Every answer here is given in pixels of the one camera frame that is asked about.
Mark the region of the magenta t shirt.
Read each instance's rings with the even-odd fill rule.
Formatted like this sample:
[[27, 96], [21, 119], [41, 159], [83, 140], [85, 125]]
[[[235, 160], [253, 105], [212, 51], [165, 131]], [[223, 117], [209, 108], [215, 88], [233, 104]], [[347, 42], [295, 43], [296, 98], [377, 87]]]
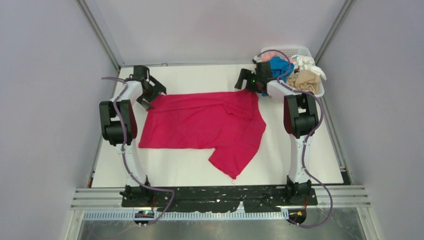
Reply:
[[212, 149], [209, 162], [232, 179], [257, 154], [267, 127], [249, 90], [161, 95], [151, 106], [140, 149]]

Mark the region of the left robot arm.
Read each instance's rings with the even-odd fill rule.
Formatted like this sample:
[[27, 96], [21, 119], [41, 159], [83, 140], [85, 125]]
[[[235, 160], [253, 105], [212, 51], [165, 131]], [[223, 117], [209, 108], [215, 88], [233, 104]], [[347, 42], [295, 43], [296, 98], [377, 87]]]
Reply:
[[166, 94], [167, 90], [144, 65], [134, 66], [133, 72], [125, 79], [110, 77], [110, 80], [122, 83], [123, 88], [116, 96], [99, 104], [101, 134], [122, 157], [126, 185], [120, 194], [125, 200], [135, 200], [141, 207], [148, 207], [156, 189], [151, 187], [139, 159], [138, 125], [133, 106], [139, 104], [145, 110], [151, 110], [152, 101]]

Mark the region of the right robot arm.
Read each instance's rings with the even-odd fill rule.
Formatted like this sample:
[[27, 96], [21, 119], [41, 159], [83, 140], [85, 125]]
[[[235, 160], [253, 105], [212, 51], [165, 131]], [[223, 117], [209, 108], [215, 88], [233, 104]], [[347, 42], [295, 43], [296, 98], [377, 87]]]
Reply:
[[266, 93], [283, 103], [283, 126], [290, 137], [285, 198], [291, 205], [299, 205], [312, 191], [314, 177], [308, 170], [310, 148], [316, 130], [323, 123], [322, 103], [314, 93], [289, 86], [282, 76], [274, 77], [269, 62], [257, 62], [254, 70], [241, 69], [234, 87]]

